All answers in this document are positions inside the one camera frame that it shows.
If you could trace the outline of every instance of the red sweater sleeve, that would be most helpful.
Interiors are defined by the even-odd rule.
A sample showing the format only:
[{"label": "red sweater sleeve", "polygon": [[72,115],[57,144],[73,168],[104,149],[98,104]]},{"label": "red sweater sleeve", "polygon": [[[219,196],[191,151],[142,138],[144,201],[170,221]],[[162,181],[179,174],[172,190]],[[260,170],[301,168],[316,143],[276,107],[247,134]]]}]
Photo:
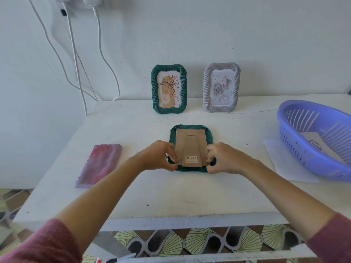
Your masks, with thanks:
[{"label": "red sweater sleeve", "polygon": [[307,242],[324,263],[351,262],[351,221],[340,213]]},{"label": "red sweater sleeve", "polygon": [[78,244],[58,219],[49,220],[23,244],[0,258],[0,263],[82,262]]}]

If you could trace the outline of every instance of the blue basket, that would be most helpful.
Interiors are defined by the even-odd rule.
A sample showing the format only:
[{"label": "blue basket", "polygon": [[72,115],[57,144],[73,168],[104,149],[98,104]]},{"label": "blue basket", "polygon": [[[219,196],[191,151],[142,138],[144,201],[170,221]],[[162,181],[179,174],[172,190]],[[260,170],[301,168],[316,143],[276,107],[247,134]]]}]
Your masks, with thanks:
[{"label": "blue basket", "polygon": [[[284,101],[278,109],[279,135],[306,168],[329,180],[351,182],[351,116],[310,101]],[[344,162],[314,147],[300,132],[317,132]]]}]

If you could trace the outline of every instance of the charger cable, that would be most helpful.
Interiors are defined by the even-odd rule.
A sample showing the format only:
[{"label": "charger cable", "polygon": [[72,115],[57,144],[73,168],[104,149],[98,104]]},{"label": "charger cable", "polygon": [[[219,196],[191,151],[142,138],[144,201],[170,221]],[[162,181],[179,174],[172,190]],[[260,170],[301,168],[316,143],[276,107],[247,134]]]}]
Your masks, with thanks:
[{"label": "charger cable", "polygon": [[[46,27],[45,27],[43,21],[41,20],[41,17],[39,16],[37,10],[35,9],[35,7],[34,7],[34,5],[33,5],[33,3],[32,3],[32,0],[28,0],[28,1],[29,1],[29,3],[31,4],[31,7],[32,7],[32,9],[33,9],[35,15],[37,16],[37,18],[38,18],[38,20],[39,20],[39,22],[40,22],[42,28],[44,29],[44,33],[45,33],[46,40],[48,41],[48,43],[50,44],[51,48],[52,48],[53,51],[55,52],[57,58],[59,59],[59,62],[60,62],[61,67],[62,67],[62,70],[64,71],[65,77],[66,77],[66,79],[67,79],[67,82],[68,82],[69,84],[71,84],[73,87],[75,87],[75,88],[77,88],[77,89],[80,89],[79,87],[77,87],[76,85],[74,85],[74,84],[69,80],[69,78],[68,78],[68,76],[67,76],[67,72],[66,72],[66,70],[65,70],[65,66],[64,66],[64,64],[63,64],[63,62],[62,62],[62,60],[61,60],[61,58],[60,58],[58,52],[56,51],[54,45],[51,43],[51,41],[50,41],[50,39],[49,39],[49,37],[48,37],[48,35],[47,35]],[[94,97],[94,96],[92,96],[89,92],[86,92],[85,90],[83,90],[83,92],[86,93],[87,95],[89,95],[93,100],[98,101],[98,99],[97,99],[95,93],[94,93],[94,95],[95,95],[95,97]]]},{"label": "charger cable", "polygon": [[107,64],[107,66],[110,68],[111,72],[113,73],[114,79],[116,80],[116,84],[117,84],[117,88],[118,88],[118,95],[116,98],[113,99],[113,101],[117,100],[120,96],[120,90],[119,90],[119,83],[118,83],[118,79],[116,77],[116,74],[114,73],[113,69],[111,68],[111,66],[108,64],[108,62],[106,61],[105,57],[103,56],[103,52],[101,50],[101,25],[100,25],[100,17],[99,17],[99,11],[98,8],[96,6],[93,6],[93,11],[94,11],[94,15],[98,21],[98,32],[99,32],[99,50],[100,50],[100,54],[101,57],[103,58],[104,62]]},{"label": "charger cable", "polygon": [[77,52],[76,52],[76,46],[74,44],[74,37],[73,37],[73,31],[72,31],[72,25],[71,25],[71,17],[69,15],[70,12],[67,9],[66,3],[62,3],[62,4],[64,6],[64,9],[66,10],[66,13],[67,13],[68,29],[69,29],[69,34],[71,35],[73,56],[74,56],[74,64],[76,66],[76,71],[77,71],[78,86],[79,86],[80,94],[82,95],[82,99],[83,99],[83,103],[84,103],[85,116],[88,116],[87,105],[85,103],[85,98],[84,98],[84,94],[83,94],[82,84],[80,82],[80,75],[79,75],[79,68],[78,68],[78,61],[77,61]]}]

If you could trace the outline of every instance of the hand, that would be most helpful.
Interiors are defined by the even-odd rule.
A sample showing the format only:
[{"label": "hand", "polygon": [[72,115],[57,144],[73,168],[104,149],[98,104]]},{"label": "hand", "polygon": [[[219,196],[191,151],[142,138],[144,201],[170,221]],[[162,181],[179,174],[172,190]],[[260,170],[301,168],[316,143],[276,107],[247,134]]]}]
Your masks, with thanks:
[{"label": "hand", "polygon": [[257,162],[257,160],[251,158],[244,152],[234,149],[222,142],[207,145],[206,154],[206,162],[208,163],[212,162],[214,158],[217,159],[215,165],[208,165],[206,167],[210,174],[227,172],[230,174],[244,175],[248,168]]},{"label": "hand", "polygon": [[174,171],[178,168],[177,164],[171,164],[167,161],[167,155],[174,162],[177,161],[176,151],[174,145],[165,141],[155,141],[147,148],[135,154],[135,159],[141,164],[144,170],[156,170],[166,169],[168,171]]}]

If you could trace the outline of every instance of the barcode sticker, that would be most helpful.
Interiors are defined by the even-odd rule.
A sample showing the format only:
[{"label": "barcode sticker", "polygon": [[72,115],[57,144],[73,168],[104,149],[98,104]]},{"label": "barcode sticker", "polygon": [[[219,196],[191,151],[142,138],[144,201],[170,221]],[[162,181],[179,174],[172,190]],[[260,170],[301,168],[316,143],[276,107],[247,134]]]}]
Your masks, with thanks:
[{"label": "barcode sticker", "polygon": [[197,163],[197,156],[187,156],[185,163]]}]

